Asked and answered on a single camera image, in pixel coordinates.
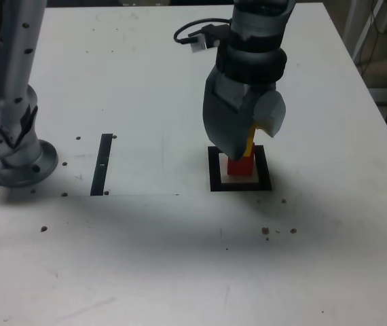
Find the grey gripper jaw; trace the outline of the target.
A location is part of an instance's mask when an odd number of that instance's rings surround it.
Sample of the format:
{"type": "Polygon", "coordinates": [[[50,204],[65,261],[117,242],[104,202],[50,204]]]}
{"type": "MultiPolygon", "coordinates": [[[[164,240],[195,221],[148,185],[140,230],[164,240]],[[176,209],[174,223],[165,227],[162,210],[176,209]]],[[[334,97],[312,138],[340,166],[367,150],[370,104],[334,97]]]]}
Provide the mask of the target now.
{"type": "Polygon", "coordinates": [[[232,160],[239,160],[247,148],[253,125],[253,89],[212,69],[206,79],[203,122],[210,141],[232,160]]]}
{"type": "Polygon", "coordinates": [[[253,110],[253,119],[257,129],[263,130],[274,138],[281,129],[286,114],[286,105],[281,94],[272,90],[263,94],[253,110]]]}

